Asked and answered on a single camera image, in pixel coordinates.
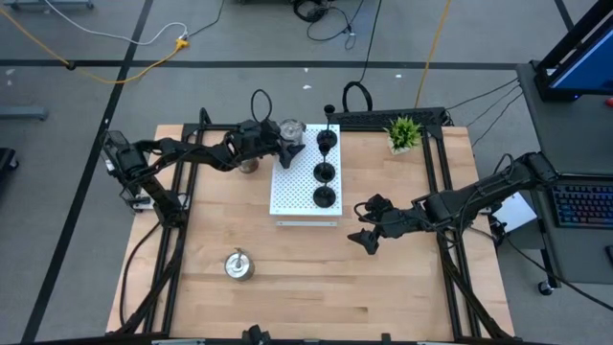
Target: gray carpet floor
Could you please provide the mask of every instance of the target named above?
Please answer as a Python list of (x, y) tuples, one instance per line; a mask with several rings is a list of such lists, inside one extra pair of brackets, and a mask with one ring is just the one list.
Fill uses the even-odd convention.
[[(79, 6), (61, 8), (87, 28), (130, 36), (146, 0), (94, 2), (92, 11)], [(575, 21), (593, 2), (564, 0)], [(351, 15), (358, 3), (339, 0), (337, 6)], [(393, 68), (381, 64), (367, 70), (364, 83), (373, 94), (375, 108), (413, 106), (422, 72), (414, 67), (415, 62), (427, 58), (444, 3), (383, 1), (371, 61), (410, 63)], [(172, 21), (182, 21), (191, 30), (210, 23), (219, 5), (219, 0), (153, 0), (142, 39), (150, 39)], [(323, 106), (340, 108), (343, 86), (358, 79), (362, 69), (347, 63), (339, 68), (283, 63), (363, 61), (376, 7), (377, 1), (365, 1), (353, 24), (355, 46), (346, 50), (343, 35), (324, 43), (309, 40), (307, 24), (283, 0), (251, 0), (243, 6), (237, 0), (226, 0), (219, 22), (193, 37), (192, 46), (174, 59), (196, 61), (193, 68), (159, 68), (126, 85), (111, 127), (122, 130), (130, 140), (149, 138), (160, 124), (195, 122), (201, 106), (214, 122), (235, 123), (249, 116), (249, 97), (257, 88), (270, 94), (275, 116), (321, 122)], [(127, 42), (78, 31), (44, 9), (9, 12), (69, 59), (121, 61), (128, 48)], [(328, 35), (343, 25), (342, 17), (331, 14), (313, 28), (313, 34)], [(0, 18), (0, 32), (0, 62), (49, 58), (4, 17)], [(450, 106), (510, 81), (514, 72), (496, 66), (542, 58), (565, 33), (555, 0), (456, 0), (434, 55), (433, 60), (440, 64), (428, 74), (420, 105)], [(151, 45), (138, 47), (134, 59), (157, 60), (167, 55), (180, 34), (180, 29), (171, 28)], [(198, 61), (234, 62), (198, 65)], [(444, 68), (445, 62), (455, 64)], [(89, 70), (116, 79), (119, 65)], [(133, 67), (128, 74), (140, 70)], [(0, 67), (0, 104), (38, 104), (50, 113), (46, 122), (0, 124), (0, 147), (16, 149), (21, 162), (19, 170), (3, 181), (0, 194), (0, 343), (18, 342), (24, 333), (112, 89), (112, 85), (84, 79), (63, 67), (35, 62)], [(452, 110), (456, 125), (469, 123), (497, 95), (502, 94)], [(358, 94), (351, 93), (349, 101), (352, 109), (365, 107)], [(505, 103), (470, 128), (473, 141)], [(528, 150), (538, 150), (538, 143), (520, 98), (475, 147), (479, 174), (488, 175), (504, 152), (519, 155)], [(119, 185), (99, 162), (37, 340), (103, 334), (132, 222), (118, 192)], [(540, 261), (537, 251), (526, 253)], [(499, 263), (517, 335), (562, 344), (611, 342), (610, 312), (567, 287), (550, 297), (541, 296), (536, 283), (544, 274), (505, 245), (499, 249)], [(611, 286), (580, 287), (613, 303)]]

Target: black desk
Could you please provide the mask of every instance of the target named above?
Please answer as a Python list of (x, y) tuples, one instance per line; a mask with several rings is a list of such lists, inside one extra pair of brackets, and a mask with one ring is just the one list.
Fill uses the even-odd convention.
[[(554, 167), (567, 175), (613, 176), (613, 109), (604, 104), (606, 97), (544, 103), (532, 66), (521, 64), (516, 71), (541, 150)], [(613, 230), (556, 227), (547, 196), (533, 192), (533, 202), (554, 272), (570, 282), (613, 284), (613, 266), (604, 254)]]

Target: white cable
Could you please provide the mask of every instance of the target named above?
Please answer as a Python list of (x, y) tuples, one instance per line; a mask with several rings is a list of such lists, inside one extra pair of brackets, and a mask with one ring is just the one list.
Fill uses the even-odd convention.
[(115, 34), (106, 34), (106, 33), (99, 33), (93, 30), (88, 30), (83, 28), (81, 25), (75, 23), (72, 19), (70, 19), (69, 17), (67, 17), (66, 15), (64, 15), (64, 13), (60, 12), (58, 9), (56, 9), (51, 2), (49, 2), (49, 0), (45, 0), (45, 2), (47, 3), (47, 5), (49, 5), (49, 7), (57, 14), (59, 14), (59, 16), (61, 16), (62, 18), (66, 19), (67, 22), (69, 22), (70, 24), (74, 25), (75, 27), (85, 31), (86, 33), (92, 34), (92, 35), (101, 35), (101, 36), (105, 36), (105, 37), (111, 37), (111, 38), (118, 38), (118, 39), (122, 39), (125, 41), (128, 41), (130, 43), (134, 43), (134, 44), (138, 44), (138, 45), (149, 45), (151, 43), (153, 43), (153, 41), (155, 41), (157, 39), (157, 37), (159, 37), (165, 29), (173, 26), (173, 25), (180, 25), (183, 27), (183, 34), (181, 35), (181, 37), (187, 37), (188, 36), (188, 27), (187, 25), (183, 24), (183, 23), (179, 23), (179, 22), (174, 22), (174, 23), (170, 23), (168, 25), (166, 25), (164, 28), (162, 28), (162, 30), (160, 30), (159, 33), (157, 33), (157, 35), (152, 38), (149, 42), (136, 42), (133, 41), (131, 39), (129, 39), (128, 37), (124, 37), (124, 36), (120, 36), (120, 35), (115, 35)]

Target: white pegboard stand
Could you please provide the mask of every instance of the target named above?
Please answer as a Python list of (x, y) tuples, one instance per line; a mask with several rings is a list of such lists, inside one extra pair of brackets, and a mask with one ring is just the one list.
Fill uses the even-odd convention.
[(294, 157), (289, 169), (276, 161), (270, 183), (270, 215), (272, 216), (331, 216), (343, 215), (343, 194), (341, 181), (341, 133), (339, 125), (330, 125), (336, 133), (336, 145), (326, 156), (326, 162), (335, 169), (334, 179), (328, 183), (336, 193), (336, 200), (329, 208), (321, 208), (313, 201), (313, 192), (324, 185), (315, 179), (313, 169), (324, 161), (317, 145), (317, 134), (326, 125), (306, 125), (303, 143), (306, 147)]

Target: white paper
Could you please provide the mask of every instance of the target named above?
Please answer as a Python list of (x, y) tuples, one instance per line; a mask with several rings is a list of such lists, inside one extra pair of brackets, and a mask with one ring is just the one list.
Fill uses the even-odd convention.
[(533, 209), (519, 192), (507, 197), (502, 202), (500, 210), (496, 211), (494, 215), (498, 221), (507, 224), (505, 232), (515, 230), (525, 223), (536, 219)]

